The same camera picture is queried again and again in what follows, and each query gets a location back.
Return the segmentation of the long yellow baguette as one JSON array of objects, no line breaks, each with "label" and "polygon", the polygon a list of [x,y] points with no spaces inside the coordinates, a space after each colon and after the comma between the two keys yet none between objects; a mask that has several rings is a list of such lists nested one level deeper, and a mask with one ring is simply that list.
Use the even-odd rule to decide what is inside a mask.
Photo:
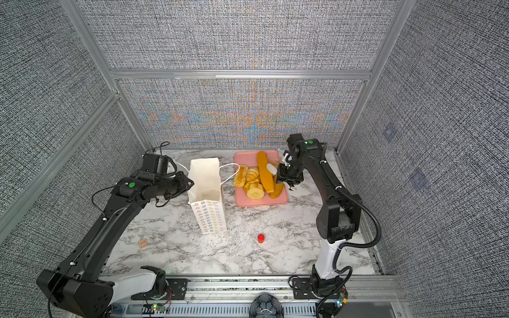
[{"label": "long yellow baguette", "polygon": [[269,161],[263,151],[257,154],[257,164],[262,186],[267,193],[273,193],[275,191],[273,174],[267,168]]}]

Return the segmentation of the white printed paper bag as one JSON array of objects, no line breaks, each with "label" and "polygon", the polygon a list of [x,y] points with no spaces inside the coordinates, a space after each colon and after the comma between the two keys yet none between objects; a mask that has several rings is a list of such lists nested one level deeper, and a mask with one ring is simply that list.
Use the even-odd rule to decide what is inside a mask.
[{"label": "white printed paper bag", "polygon": [[[221,233],[227,230],[223,185],[237,175],[240,165],[221,164],[218,158],[199,158],[185,167],[176,163],[187,173],[194,185],[188,190],[188,204],[196,217],[201,233]],[[234,172],[225,180],[221,178],[221,169],[233,166]]]}]

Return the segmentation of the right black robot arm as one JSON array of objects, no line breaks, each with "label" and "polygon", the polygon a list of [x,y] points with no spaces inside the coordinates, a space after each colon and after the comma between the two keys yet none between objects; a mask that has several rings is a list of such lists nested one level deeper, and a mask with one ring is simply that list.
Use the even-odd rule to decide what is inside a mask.
[{"label": "right black robot arm", "polygon": [[[326,159],[327,144],[317,139],[305,139],[292,134],[287,139],[284,162],[277,167],[276,185],[286,184],[290,189],[304,181],[306,170],[318,188],[322,208],[316,217],[316,227],[322,241],[320,254],[311,269],[309,286],[319,298],[337,293],[348,281],[353,269],[337,267],[343,249],[369,249],[382,237],[382,228],[374,214],[339,181]],[[369,242],[351,242],[359,230],[361,214],[366,213],[375,226],[375,237]]]}]

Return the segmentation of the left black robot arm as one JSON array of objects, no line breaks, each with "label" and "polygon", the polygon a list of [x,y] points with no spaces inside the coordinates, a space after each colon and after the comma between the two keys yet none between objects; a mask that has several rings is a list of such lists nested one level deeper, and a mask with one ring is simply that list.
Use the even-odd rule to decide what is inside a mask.
[{"label": "left black robot arm", "polygon": [[112,189],[106,207],[77,247],[55,270],[43,270],[37,286],[47,307],[81,317],[101,317],[114,296],[114,282],[99,277],[115,244],[131,221],[153,198],[171,200],[194,186],[184,172],[148,180],[123,178]]}]

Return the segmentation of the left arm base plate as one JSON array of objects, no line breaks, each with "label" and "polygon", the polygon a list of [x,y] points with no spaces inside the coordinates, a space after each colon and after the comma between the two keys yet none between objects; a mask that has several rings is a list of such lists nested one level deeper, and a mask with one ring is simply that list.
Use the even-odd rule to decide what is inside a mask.
[{"label": "left arm base plate", "polygon": [[155,287],[145,293],[138,293],[131,296],[131,300],[139,301],[167,301],[171,300],[184,300],[188,287],[188,279],[185,278],[167,278],[166,284],[160,287],[159,283]]}]

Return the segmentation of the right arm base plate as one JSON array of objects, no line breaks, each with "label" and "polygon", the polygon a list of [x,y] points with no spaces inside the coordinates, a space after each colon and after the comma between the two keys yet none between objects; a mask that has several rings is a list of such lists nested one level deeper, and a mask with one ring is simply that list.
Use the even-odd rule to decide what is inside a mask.
[{"label": "right arm base plate", "polygon": [[290,285],[292,287],[294,299],[297,300],[309,300],[319,299],[312,290],[312,285],[309,278],[293,277],[290,279]]}]

